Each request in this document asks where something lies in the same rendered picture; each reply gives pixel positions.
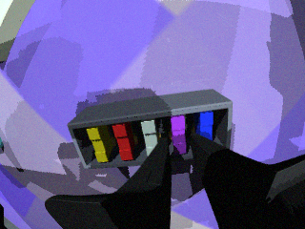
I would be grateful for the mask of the violet fuse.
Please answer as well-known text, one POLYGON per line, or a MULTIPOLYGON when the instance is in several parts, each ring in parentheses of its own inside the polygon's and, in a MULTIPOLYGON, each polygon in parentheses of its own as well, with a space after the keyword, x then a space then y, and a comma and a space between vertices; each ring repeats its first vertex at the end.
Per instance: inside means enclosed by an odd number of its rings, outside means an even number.
POLYGON ((184 140, 184 136, 186 136, 186 119, 184 119, 183 114, 171 115, 169 119, 171 120, 172 141, 175 155, 179 156, 179 154, 186 154, 186 140, 184 140))

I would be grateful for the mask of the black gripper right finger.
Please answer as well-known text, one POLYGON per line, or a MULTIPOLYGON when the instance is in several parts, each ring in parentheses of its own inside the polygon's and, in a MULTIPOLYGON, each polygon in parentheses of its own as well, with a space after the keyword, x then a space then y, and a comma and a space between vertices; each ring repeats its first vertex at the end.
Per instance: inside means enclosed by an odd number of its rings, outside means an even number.
POLYGON ((195 169, 220 229, 256 229, 278 192, 305 179, 305 154, 266 164, 190 134, 195 169))

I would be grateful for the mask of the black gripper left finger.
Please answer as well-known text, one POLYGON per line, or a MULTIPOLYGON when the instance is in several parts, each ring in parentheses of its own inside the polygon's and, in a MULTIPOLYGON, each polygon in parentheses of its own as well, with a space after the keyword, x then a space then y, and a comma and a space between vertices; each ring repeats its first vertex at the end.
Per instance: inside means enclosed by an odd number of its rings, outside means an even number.
POLYGON ((62 229, 171 229, 171 167, 168 138, 161 137, 118 191, 52 196, 46 210, 62 229))

